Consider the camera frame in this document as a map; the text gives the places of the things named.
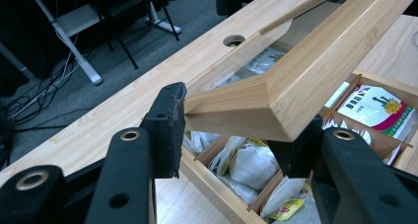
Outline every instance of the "black chair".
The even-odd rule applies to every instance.
[[[151,5],[159,4],[164,10],[166,17],[161,19],[158,23],[152,23],[152,13]],[[169,21],[173,34],[176,40],[179,40],[178,34],[175,31],[172,19],[170,18],[169,12],[167,11],[166,7],[164,6],[163,0],[92,0],[92,5],[97,10],[99,19],[101,21],[101,25],[104,28],[104,32],[107,35],[107,43],[111,51],[113,48],[109,41],[110,37],[115,36],[119,43],[121,44],[122,48],[125,50],[126,54],[128,55],[129,59],[131,60],[132,64],[135,68],[138,68],[137,63],[132,57],[132,54],[129,52],[127,48],[127,44],[131,43],[141,35],[145,34],[147,31],[151,30],[153,27],[156,27],[162,21]],[[149,17],[149,26],[145,30],[138,33],[135,37],[130,40],[123,41],[121,35],[118,33],[117,28],[114,26],[114,23],[117,21],[122,20],[128,16],[131,16],[138,11],[143,11],[144,9],[148,9],[148,17]]]

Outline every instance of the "wooden table top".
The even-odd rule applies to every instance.
[[[0,186],[31,166],[57,165],[66,176],[103,158],[113,134],[138,126],[161,88],[174,82],[184,82],[190,87],[212,70],[211,65],[232,50],[223,45],[225,37],[235,34],[250,37],[304,1],[255,0],[248,4],[6,168],[0,173]],[[401,16],[358,70],[418,88],[418,48],[411,42],[416,32],[418,18]],[[418,145],[418,136],[411,143]],[[409,149],[405,155],[418,161],[414,149]],[[399,166],[410,173],[418,173],[417,163],[405,162]],[[199,223],[228,223],[182,174],[179,180],[157,180],[157,200],[159,223],[195,223],[197,220]]]

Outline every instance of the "gray carpet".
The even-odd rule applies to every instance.
[[[129,50],[137,61],[139,69],[133,68],[125,52],[115,40],[112,42],[114,52],[109,51],[106,43],[89,48],[87,52],[82,53],[101,74],[104,82],[99,86],[94,86],[81,68],[77,68],[67,84],[63,86],[58,85],[58,87],[62,86],[62,88],[57,91],[48,108],[42,110],[35,118],[19,124],[15,128],[31,128],[57,116],[58,118],[42,126],[70,124],[89,111],[86,109],[99,105],[145,72],[225,20],[225,17],[216,14],[215,0],[173,0],[170,1],[167,8],[174,24],[182,29],[182,33],[179,35],[180,41],[176,41],[174,35],[168,32],[152,29],[129,44]],[[164,16],[163,13],[159,12],[158,14],[159,16]],[[136,21],[129,31],[132,32],[136,28],[142,28],[144,24],[145,17]],[[58,64],[54,71],[57,72],[62,68],[64,62],[65,60]],[[39,82],[40,80],[32,77],[31,82],[21,87],[14,97],[1,98],[0,103],[7,105]],[[33,94],[36,92],[36,89],[37,87],[30,90],[29,95],[34,97],[35,95]],[[36,106],[29,107],[20,116],[29,114],[35,109]],[[60,129],[62,128],[17,132],[14,139],[14,150],[11,155],[12,163],[29,153]]]

